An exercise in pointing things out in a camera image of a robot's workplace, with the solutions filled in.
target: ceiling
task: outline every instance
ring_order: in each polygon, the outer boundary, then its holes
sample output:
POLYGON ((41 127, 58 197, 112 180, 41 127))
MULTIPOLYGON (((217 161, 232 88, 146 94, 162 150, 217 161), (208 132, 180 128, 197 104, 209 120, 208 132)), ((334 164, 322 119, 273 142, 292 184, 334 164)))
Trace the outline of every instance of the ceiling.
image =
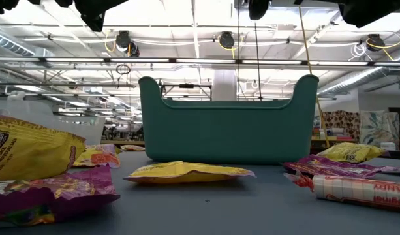
MULTIPOLYGON (((130 31, 131 39, 139 49, 140 57, 180 57, 207 59, 297 59, 306 60, 303 46, 303 35, 298 8, 273 7, 256 22, 249 19, 247 9, 237 12, 233 0, 129 0, 106 13, 104 29, 101 33, 90 30, 80 19, 74 6, 61 8, 54 1, 42 1, 42 6, 32 5, 27 0, 20 0, 18 6, 0 15, 0 30, 25 43, 26 46, 45 48, 56 57, 123 57, 123 53, 113 48, 113 42, 119 30, 130 31), (239 49, 223 50, 218 42, 213 42, 222 31, 231 31, 236 43, 241 39, 239 49), (256 40, 259 43, 256 51, 256 40)), ((387 60, 386 54, 366 51, 361 56, 353 56, 355 44, 365 40, 370 33, 378 33, 386 45, 400 41, 400 13, 390 14, 363 28, 346 24, 335 7, 304 7, 303 22, 305 34, 309 39, 309 56, 311 60, 332 61, 369 61, 370 59, 387 60)), ((400 45, 389 49, 389 52, 400 50, 400 45)), ((0 56, 14 56, 13 53, 0 48, 0 56)), ((21 70, 32 67, 31 64, 7 63, 8 66, 21 70)), ((116 71, 111 74, 105 70, 48 70, 46 76, 51 82, 85 82, 109 84, 112 79, 136 85, 128 87, 104 87, 106 94, 139 94, 137 80, 143 76, 161 79, 165 84, 211 84, 216 67, 182 67, 175 69, 172 64, 150 65, 150 63, 132 64, 132 72, 121 76, 116 71)), ((22 70, 36 78, 44 79, 43 70, 22 70)), ((350 71, 343 69, 315 69, 313 74, 320 78, 322 87, 350 71)), ((289 95, 294 83, 309 71, 305 67, 282 69, 260 69, 240 67, 237 76, 245 96, 258 96, 254 83, 260 77, 262 95, 289 95)), ((58 89, 65 93, 85 93, 81 89, 58 89)), ((172 94, 197 95, 202 91, 196 89, 175 89, 172 94)), ((133 106, 139 104, 132 100, 133 106)))

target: white wall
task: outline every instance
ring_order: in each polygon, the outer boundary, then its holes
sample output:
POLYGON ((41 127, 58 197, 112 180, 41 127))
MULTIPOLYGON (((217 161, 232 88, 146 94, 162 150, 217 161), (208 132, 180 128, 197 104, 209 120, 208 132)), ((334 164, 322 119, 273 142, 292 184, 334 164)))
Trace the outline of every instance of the white wall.
POLYGON ((359 107, 364 111, 388 110, 400 108, 400 95, 359 93, 359 107))
MULTIPOLYGON (((348 95, 336 95, 335 101, 320 101, 323 112, 333 112, 344 110, 347 112, 359 112, 360 106, 358 101, 358 90, 349 91, 348 95)), ((315 116, 318 116, 318 108, 316 105, 315 116)))

